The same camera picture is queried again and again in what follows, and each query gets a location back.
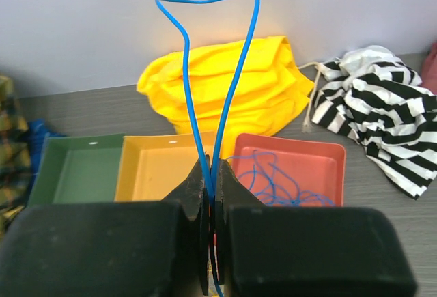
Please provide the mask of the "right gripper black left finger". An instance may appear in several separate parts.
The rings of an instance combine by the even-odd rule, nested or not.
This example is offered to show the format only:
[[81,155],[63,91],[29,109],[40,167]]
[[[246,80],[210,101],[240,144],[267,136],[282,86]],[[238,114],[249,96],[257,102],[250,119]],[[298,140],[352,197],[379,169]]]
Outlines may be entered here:
[[201,165],[160,201],[25,208],[1,243],[2,296],[203,296]]

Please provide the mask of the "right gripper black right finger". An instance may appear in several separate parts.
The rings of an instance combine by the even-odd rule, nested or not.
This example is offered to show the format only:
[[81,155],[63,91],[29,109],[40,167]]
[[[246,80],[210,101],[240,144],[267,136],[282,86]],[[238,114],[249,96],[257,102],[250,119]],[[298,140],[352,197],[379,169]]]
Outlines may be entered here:
[[394,226],[357,207],[265,206],[227,161],[215,197],[219,278],[226,296],[414,296]]

